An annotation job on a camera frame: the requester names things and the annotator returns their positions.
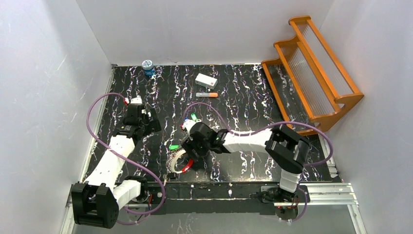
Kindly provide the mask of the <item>key with green tag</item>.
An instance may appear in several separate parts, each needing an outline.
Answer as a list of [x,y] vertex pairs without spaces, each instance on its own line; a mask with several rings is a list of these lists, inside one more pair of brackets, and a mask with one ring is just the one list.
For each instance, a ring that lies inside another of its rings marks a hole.
[[191,120],[193,120],[194,122],[201,122],[202,120],[199,119],[195,113],[190,114]]
[[170,145],[169,150],[171,150],[171,151],[177,150],[179,147],[180,147],[180,145]]

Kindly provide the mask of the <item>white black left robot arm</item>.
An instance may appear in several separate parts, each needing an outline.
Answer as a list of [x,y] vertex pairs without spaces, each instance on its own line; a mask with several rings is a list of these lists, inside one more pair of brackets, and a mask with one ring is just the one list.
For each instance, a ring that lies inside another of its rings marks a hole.
[[120,185],[116,185],[116,180],[138,141],[160,130],[154,108],[146,109],[143,104],[128,105],[126,116],[116,125],[109,148],[95,170],[84,182],[72,186],[75,224],[110,229],[125,205],[144,196],[145,178],[128,176]]

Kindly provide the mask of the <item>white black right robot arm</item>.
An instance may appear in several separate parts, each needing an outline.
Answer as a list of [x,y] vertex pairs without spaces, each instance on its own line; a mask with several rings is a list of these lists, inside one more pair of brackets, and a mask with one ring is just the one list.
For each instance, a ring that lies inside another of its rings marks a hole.
[[217,154],[233,152],[267,153],[281,168],[279,188],[295,193],[310,150],[310,143],[285,124],[268,126],[258,132],[214,131],[202,122],[187,119],[181,129],[188,137],[181,144],[194,162],[208,152]]

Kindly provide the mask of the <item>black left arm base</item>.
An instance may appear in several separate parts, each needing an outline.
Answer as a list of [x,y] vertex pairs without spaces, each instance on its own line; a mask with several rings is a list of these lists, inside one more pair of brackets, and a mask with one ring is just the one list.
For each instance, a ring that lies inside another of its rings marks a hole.
[[161,186],[156,182],[146,182],[141,186],[140,195],[133,198],[129,203],[129,208],[142,208],[145,206],[150,206],[152,209],[155,208],[162,200],[163,192]]

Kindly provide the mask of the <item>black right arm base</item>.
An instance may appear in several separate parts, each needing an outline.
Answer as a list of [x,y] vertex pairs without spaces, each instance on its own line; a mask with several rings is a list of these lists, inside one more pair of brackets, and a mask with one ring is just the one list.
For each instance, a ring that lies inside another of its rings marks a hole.
[[311,201],[306,186],[300,186],[295,192],[282,190],[277,186],[261,186],[258,192],[249,195],[264,204],[273,204],[279,220],[292,222],[301,218]]

